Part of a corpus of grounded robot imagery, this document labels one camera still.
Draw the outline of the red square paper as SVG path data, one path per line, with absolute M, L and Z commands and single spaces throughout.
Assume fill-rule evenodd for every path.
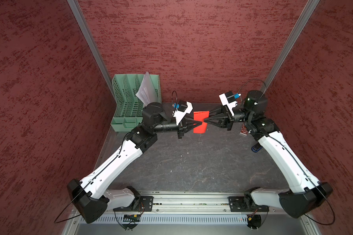
M 198 111 L 194 112 L 194 120 L 200 121 L 201 125 L 193 129 L 195 134 L 203 134 L 207 130 L 207 123 L 204 122 L 205 118 L 209 117 L 209 111 Z

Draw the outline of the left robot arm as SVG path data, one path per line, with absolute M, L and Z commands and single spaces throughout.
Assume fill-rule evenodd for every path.
M 202 124 L 188 116 L 193 110 L 192 103 L 181 100 L 173 107 L 173 115 L 169 117 L 161 103 L 153 102 L 145 106 L 142 122 L 125 135 L 120 147 L 88 176 L 68 183 L 71 203 L 86 223 L 95 222 L 107 210 L 145 210 L 140 202 L 141 195 L 133 187 L 112 193 L 108 193 L 107 189 L 124 169 L 157 141 L 157 133 L 177 132 L 181 139 L 185 133 Z

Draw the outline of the aluminium corner post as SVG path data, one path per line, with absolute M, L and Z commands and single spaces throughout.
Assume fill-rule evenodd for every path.
M 101 53 L 98 49 L 98 46 L 94 40 L 94 37 L 91 33 L 91 30 L 88 26 L 88 23 L 83 15 L 83 12 L 82 12 L 82 9 L 78 3 L 78 1 L 76 0 L 67 0 L 67 3 L 74 15 L 74 18 L 85 38 L 85 41 L 87 42 L 88 44 L 88 47 L 91 51 L 91 53 L 93 54 L 93 57 L 101 71 L 101 74 L 112 94 L 112 96 L 114 96 L 114 90 L 113 90 L 113 87 L 112 87 L 112 83 L 111 83 L 111 76 L 109 74 L 109 71 L 105 65 L 105 62 L 101 56 Z
M 319 0 L 308 0 L 306 5 L 304 6 L 301 14 L 299 15 L 294 27 L 292 28 L 287 40 L 285 41 L 275 63 L 273 64 L 268 76 L 265 79 L 265 84 L 262 86 L 261 90 L 266 92 L 270 85 L 272 84 L 273 80 L 275 79 L 278 71 L 280 70 L 281 66 L 283 65 L 285 59 L 289 55 L 290 51 L 292 50 L 293 46 L 295 45 L 296 41 L 298 40 L 300 34 L 304 30 L 306 24 L 308 23 L 309 19 L 311 18 L 312 14 L 314 13 L 316 7 L 319 4 Z

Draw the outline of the white paper sheets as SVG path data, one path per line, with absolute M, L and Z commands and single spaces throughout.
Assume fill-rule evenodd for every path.
M 140 99 L 144 106 L 158 102 L 158 95 L 148 71 L 144 74 L 140 88 L 135 95 Z

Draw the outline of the red pencil box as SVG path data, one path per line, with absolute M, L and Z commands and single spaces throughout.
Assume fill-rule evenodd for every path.
M 243 123 L 242 126 L 241 126 L 240 134 L 243 135 L 243 136 L 247 136 L 247 135 L 249 134 L 249 131 L 248 131 L 248 129 L 246 128 L 246 126 L 245 126 L 244 123 Z

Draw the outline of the green plastic file organizer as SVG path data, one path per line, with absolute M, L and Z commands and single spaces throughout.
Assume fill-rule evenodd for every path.
M 112 86 L 116 100 L 116 111 L 111 121 L 115 132 L 129 132 L 142 122 L 141 100 L 136 96 L 143 74 L 116 74 L 112 79 Z

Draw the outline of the aluminium right corner post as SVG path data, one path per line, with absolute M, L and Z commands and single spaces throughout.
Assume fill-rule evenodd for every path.
M 294 27 L 292 28 L 287 40 L 285 41 L 275 63 L 273 64 L 268 76 L 265 79 L 265 84 L 262 86 L 261 90 L 266 92 L 270 85 L 272 84 L 273 80 L 275 79 L 278 71 L 280 70 L 281 66 L 283 65 L 285 59 L 289 55 L 290 51 L 292 50 L 293 46 L 295 45 L 296 41 L 298 40 L 300 34 L 304 30 L 306 24 L 308 23 L 309 19 L 311 18 L 312 14 L 314 13 L 316 7 L 319 4 L 319 0 L 308 0 L 306 5 L 304 6 L 301 14 L 299 15 Z

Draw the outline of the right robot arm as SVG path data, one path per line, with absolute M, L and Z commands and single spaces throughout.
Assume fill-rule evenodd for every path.
M 243 108 L 237 107 L 240 97 L 233 92 L 221 94 L 221 107 L 211 111 L 205 122 L 228 131 L 234 123 L 243 123 L 256 141 L 253 152 L 266 150 L 288 183 L 285 190 L 257 188 L 246 192 L 245 205 L 248 208 L 255 205 L 280 208 L 293 218 L 321 206 L 333 192 L 331 185 L 321 182 L 307 169 L 287 144 L 276 123 L 265 116 L 268 99 L 264 93 L 249 91 Z

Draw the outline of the blue stapler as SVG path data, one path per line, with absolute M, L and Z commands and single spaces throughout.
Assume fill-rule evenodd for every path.
M 252 146 L 251 150 L 254 153 L 259 152 L 261 149 L 263 148 L 263 146 L 260 143 L 256 143 L 254 146 Z

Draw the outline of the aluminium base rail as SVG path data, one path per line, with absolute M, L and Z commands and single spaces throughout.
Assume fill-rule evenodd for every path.
M 318 235 L 311 218 L 281 209 L 245 211 L 239 193 L 141 192 L 141 208 L 110 209 L 93 223 L 76 210 L 65 235 Z

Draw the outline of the aluminium left corner post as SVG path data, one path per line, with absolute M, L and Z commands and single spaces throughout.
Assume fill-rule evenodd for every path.
M 67 0 L 67 3 L 74 15 L 74 18 L 85 38 L 85 41 L 87 42 L 88 44 L 88 47 L 91 51 L 91 53 L 93 54 L 93 57 L 101 71 L 101 74 L 112 94 L 112 96 L 114 96 L 114 90 L 113 90 L 113 87 L 112 87 L 112 83 L 111 83 L 111 76 L 109 74 L 109 71 L 105 65 L 105 62 L 101 56 L 101 53 L 98 49 L 98 46 L 94 40 L 94 37 L 91 33 L 91 30 L 88 26 L 88 23 L 83 15 L 83 12 L 82 12 L 82 9 L 78 3 L 78 1 L 76 0 Z

